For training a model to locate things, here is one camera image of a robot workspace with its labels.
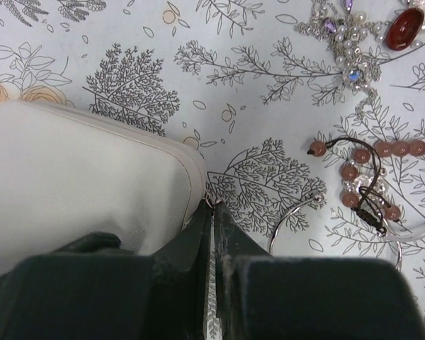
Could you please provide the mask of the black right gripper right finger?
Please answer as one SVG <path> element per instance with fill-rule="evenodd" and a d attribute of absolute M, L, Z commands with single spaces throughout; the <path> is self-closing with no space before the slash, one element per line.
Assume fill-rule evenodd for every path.
<path fill-rule="evenodd" d="M 425 339 L 411 290 L 386 261 L 271 256 L 224 203 L 214 240 L 224 339 Z"/>

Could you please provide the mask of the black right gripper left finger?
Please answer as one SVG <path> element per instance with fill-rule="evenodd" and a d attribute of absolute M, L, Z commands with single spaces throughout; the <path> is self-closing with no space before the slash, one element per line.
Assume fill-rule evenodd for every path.
<path fill-rule="evenodd" d="M 149 256 L 95 232 L 0 277 L 0 339 L 203 339 L 212 210 Z"/>

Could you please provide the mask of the beige jewelry box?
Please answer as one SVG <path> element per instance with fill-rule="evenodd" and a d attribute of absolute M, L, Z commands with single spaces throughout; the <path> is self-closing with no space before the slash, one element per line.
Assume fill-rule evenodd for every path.
<path fill-rule="evenodd" d="M 93 232 L 150 255 L 205 196 L 194 148 L 53 103 L 0 104 L 0 276 Z"/>

